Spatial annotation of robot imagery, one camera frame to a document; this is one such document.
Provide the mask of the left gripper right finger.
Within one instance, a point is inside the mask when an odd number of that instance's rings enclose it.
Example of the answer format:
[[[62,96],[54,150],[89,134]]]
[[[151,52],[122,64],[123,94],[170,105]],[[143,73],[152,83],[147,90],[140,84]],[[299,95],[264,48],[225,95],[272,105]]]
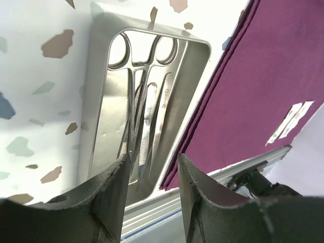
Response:
[[[187,242],[323,242],[322,197],[245,197],[184,154],[178,176]]]

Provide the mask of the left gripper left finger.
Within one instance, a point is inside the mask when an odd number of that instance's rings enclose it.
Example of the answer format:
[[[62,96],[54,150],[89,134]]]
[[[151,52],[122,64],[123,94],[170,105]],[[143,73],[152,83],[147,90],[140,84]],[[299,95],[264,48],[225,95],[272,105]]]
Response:
[[[1,242],[120,242],[130,167],[125,154],[47,203],[1,199]]]

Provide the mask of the thin steel tweezers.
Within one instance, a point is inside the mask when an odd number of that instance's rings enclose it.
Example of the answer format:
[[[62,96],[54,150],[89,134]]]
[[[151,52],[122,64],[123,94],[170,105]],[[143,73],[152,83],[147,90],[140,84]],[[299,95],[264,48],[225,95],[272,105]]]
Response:
[[[154,117],[156,93],[157,93],[157,84],[150,83],[147,88],[147,96],[146,96],[146,102],[144,107],[143,129],[142,129],[141,144],[140,144],[139,156],[138,156],[137,190],[139,189],[140,181],[142,179],[144,169],[146,166],[147,157],[148,157],[150,130],[151,130],[151,125]]]

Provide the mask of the pointed steel tweezers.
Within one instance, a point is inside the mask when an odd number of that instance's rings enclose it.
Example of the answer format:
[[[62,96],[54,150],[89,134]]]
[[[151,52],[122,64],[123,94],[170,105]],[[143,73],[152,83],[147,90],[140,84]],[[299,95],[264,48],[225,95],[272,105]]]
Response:
[[[135,90],[135,109],[134,109],[134,121],[132,122],[132,128],[133,128],[133,131],[132,131],[132,136],[133,136],[133,143],[136,142],[136,132],[135,132],[135,125],[136,125],[136,120],[137,120],[137,115],[138,115],[138,109],[139,109],[139,102],[140,102],[140,96],[141,96],[141,90],[142,90],[142,86],[143,84],[140,84],[136,90]]]

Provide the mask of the broad steel forceps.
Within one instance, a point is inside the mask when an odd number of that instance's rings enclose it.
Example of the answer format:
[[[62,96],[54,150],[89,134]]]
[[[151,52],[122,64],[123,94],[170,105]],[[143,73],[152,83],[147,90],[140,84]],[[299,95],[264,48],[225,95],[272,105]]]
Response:
[[[152,153],[150,158],[149,175],[151,174],[155,156],[159,146],[164,120],[165,120],[165,115],[167,111],[167,106],[172,92],[173,82],[174,82],[174,75],[170,72],[167,73],[164,78],[163,85],[161,87],[161,91],[158,98],[157,110],[155,112],[155,127],[154,127],[154,134],[153,134],[153,140],[151,146]]]

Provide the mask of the steel hemostat scissors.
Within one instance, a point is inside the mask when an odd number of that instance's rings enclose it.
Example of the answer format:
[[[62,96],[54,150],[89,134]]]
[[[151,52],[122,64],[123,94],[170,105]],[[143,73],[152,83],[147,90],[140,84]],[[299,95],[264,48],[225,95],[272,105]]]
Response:
[[[143,62],[134,62],[133,61],[133,51],[131,41],[128,35],[125,32],[122,32],[120,36],[123,38],[125,42],[126,52],[121,61],[115,64],[109,64],[108,70],[109,71],[119,71],[126,69],[128,71],[128,102],[129,102],[129,133],[128,133],[128,143],[127,143],[127,153],[133,157],[135,155],[136,145],[137,145],[137,138],[138,132],[140,127],[140,121],[142,116],[142,111],[144,109],[146,96],[147,96],[147,85],[148,85],[148,78],[152,68],[154,67],[167,67],[171,65],[178,54],[179,44],[175,38],[172,38],[172,45],[171,51],[167,58],[159,59],[157,56],[158,47],[160,46],[160,42],[165,38],[162,35],[157,35],[150,48],[149,57],[146,61]],[[143,84],[139,102],[139,109],[138,115],[135,125],[135,132],[136,132],[136,142],[133,143],[133,136],[132,136],[132,122],[134,121],[134,109],[135,109],[135,90],[140,85]]]

